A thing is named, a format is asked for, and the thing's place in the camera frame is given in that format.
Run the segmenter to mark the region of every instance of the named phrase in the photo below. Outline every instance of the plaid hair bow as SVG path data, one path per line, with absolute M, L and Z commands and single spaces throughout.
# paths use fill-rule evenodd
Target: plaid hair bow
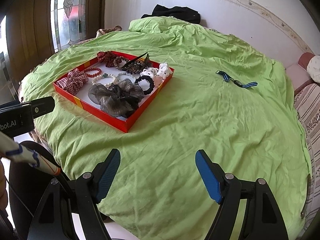
M 85 73 L 81 73 L 77 68 L 68 73 L 68 77 L 62 78 L 57 81 L 57 85 L 63 90 L 66 90 L 71 95 L 76 95 L 80 88 L 89 81 Z

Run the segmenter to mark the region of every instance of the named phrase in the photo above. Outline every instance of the stained glass window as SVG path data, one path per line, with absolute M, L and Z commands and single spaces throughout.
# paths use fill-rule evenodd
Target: stained glass window
M 51 0 L 54 51 L 85 40 L 85 0 Z

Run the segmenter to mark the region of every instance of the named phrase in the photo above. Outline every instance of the red bead bracelet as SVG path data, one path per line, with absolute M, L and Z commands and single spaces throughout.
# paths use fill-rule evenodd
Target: red bead bracelet
M 90 74 L 86 73 L 86 75 L 87 75 L 88 77 L 97 77 L 97 76 L 99 76 L 99 75 L 102 73 L 102 70 L 99 69 L 99 68 L 97 68 L 97 67 L 92 67 L 92 68 L 85 69 L 84 72 L 89 72 L 89 71 L 93 71 L 93 70 L 96 70 L 96 71 L 98 71 L 98 72 L 95 73 L 95 74 L 93 74 L 93 75 L 90 75 Z

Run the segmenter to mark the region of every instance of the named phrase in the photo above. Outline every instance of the bed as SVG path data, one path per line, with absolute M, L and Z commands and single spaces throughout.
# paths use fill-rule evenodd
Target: bed
M 175 69 L 127 134 L 70 103 L 52 85 L 106 50 L 148 51 L 151 60 Z M 217 70 L 258 86 L 224 82 Z M 112 148 L 120 150 L 118 174 L 99 210 L 141 240 L 204 239 L 218 205 L 196 170 L 199 149 L 240 179 L 266 179 L 289 239 L 305 226 L 301 211 L 312 164 L 292 82 L 280 62 L 235 36 L 168 17 L 135 20 L 128 32 L 53 55 L 23 79 L 21 95 L 24 101 L 54 97 L 55 110 L 35 119 L 35 126 L 71 179 L 92 170 Z M 242 201 L 231 239 L 238 238 L 244 208 Z

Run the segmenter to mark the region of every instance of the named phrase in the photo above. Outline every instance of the window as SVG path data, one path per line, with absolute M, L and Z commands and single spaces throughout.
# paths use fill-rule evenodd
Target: window
M 51 0 L 51 30 L 54 51 L 86 39 L 85 0 Z
M 0 105 L 18 99 L 8 73 L 4 54 L 7 54 L 7 40 L 5 35 L 6 17 L 0 23 Z

